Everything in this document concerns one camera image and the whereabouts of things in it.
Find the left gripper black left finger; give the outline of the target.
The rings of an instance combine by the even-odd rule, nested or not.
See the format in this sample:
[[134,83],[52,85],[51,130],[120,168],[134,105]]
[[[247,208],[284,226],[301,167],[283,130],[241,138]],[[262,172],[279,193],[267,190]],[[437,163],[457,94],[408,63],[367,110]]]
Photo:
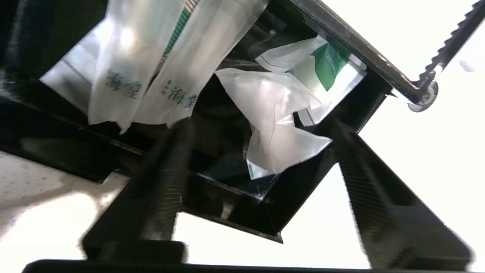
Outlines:
[[181,263],[185,246],[172,241],[187,192],[194,127],[179,121],[162,133],[125,188],[83,237],[87,259],[121,263]]

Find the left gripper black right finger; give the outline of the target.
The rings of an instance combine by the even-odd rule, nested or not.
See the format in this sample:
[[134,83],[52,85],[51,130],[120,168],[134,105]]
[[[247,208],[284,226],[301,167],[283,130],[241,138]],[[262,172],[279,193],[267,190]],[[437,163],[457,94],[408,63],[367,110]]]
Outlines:
[[331,137],[371,268],[466,270],[469,248],[350,126],[336,121]]

